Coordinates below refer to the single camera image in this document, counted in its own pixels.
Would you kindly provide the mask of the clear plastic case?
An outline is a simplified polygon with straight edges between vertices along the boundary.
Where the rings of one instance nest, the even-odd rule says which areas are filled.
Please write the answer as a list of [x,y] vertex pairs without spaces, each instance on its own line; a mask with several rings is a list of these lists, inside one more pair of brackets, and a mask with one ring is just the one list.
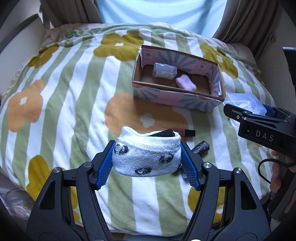
[[227,93],[224,104],[232,104],[251,111],[253,114],[265,115],[267,113],[264,105],[251,93]]

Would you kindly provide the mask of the black garbage bag roll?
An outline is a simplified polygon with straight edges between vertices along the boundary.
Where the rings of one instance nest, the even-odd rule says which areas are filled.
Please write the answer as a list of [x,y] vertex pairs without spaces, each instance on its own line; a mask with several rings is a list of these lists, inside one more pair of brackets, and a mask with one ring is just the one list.
[[198,154],[200,157],[203,157],[210,150],[210,145],[206,141],[201,141],[197,144],[191,151],[195,154]]

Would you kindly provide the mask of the clear floss pick box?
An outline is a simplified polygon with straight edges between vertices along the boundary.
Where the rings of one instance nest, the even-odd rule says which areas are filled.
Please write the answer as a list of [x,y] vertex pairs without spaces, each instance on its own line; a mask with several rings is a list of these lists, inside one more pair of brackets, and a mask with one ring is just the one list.
[[152,76],[173,80],[177,75],[177,70],[178,69],[176,66],[162,64],[162,63],[155,63],[152,70]]

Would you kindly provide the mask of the white patterned sock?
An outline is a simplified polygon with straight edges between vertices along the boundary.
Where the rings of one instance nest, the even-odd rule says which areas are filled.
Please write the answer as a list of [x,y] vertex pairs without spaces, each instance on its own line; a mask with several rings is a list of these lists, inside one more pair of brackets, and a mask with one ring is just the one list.
[[119,174],[155,177],[175,172],[181,164],[181,136],[172,129],[138,133],[124,126],[112,151]]

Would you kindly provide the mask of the open cardboard box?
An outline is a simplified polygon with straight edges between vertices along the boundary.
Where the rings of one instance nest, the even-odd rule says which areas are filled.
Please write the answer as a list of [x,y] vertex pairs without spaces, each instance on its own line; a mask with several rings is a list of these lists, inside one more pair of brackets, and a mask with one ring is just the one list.
[[226,96],[217,63],[147,45],[136,58],[132,87],[134,97],[204,112],[212,112]]

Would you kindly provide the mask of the right brown curtain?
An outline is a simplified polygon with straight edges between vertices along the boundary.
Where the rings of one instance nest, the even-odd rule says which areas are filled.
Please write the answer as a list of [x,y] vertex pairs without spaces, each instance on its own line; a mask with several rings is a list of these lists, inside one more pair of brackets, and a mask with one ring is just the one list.
[[278,1],[227,1],[213,37],[225,43],[241,43],[254,55],[260,55],[279,21],[280,13]]

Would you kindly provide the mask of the brown curtain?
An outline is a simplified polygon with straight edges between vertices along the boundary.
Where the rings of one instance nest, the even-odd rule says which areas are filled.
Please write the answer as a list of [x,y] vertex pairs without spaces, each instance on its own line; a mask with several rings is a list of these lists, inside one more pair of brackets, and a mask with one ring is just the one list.
[[225,43],[241,43],[254,55],[260,55],[279,21],[280,13],[278,1],[227,1],[213,37]]
[[44,0],[40,1],[42,14],[53,27],[65,24],[103,23],[98,4],[90,0]]

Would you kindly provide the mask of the light blue sheer curtain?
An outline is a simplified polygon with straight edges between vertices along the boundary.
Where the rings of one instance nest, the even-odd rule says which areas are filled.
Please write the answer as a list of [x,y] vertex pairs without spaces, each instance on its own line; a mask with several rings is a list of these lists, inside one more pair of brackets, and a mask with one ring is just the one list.
[[180,30],[213,37],[222,21],[227,1],[98,0],[95,3],[105,23],[161,22]]

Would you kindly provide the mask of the floral striped blanket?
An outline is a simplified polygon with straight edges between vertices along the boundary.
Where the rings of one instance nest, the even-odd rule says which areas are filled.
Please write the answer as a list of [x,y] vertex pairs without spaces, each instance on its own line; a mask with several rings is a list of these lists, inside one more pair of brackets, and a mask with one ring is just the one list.
[[132,72],[141,45],[178,50],[218,64],[229,93],[251,93],[273,105],[257,65],[220,47],[174,32],[147,28],[68,30],[61,42],[41,46],[1,100],[1,170],[36,199],[55,167],[73,169],[91,160],[123,126],[139,133],[193,129],[193,147],[210,145],[204,160],[243,169],[257,195],[269,192],[260,178],[271,167],[259,162],[270,150],[237,135],[220,105],[212,112],[156,104],[134,97]]

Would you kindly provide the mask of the white bed headboard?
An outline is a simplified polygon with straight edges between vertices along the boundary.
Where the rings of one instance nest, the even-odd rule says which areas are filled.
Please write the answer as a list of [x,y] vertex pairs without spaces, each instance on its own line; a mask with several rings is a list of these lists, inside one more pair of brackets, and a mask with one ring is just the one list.
[[45,33],[41,18],[34,14],[1,41],[1,95],[10,86],[20,66],[38,53]]

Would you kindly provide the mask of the left brown curtain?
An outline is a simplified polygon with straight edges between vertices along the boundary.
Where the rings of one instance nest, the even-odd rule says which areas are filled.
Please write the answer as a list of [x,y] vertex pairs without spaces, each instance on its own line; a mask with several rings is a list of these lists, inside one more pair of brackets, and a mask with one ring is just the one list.
[[53,27],[65,24],[103,23],[98,4],[90,0],[44,0],[40,1],[42,14]]

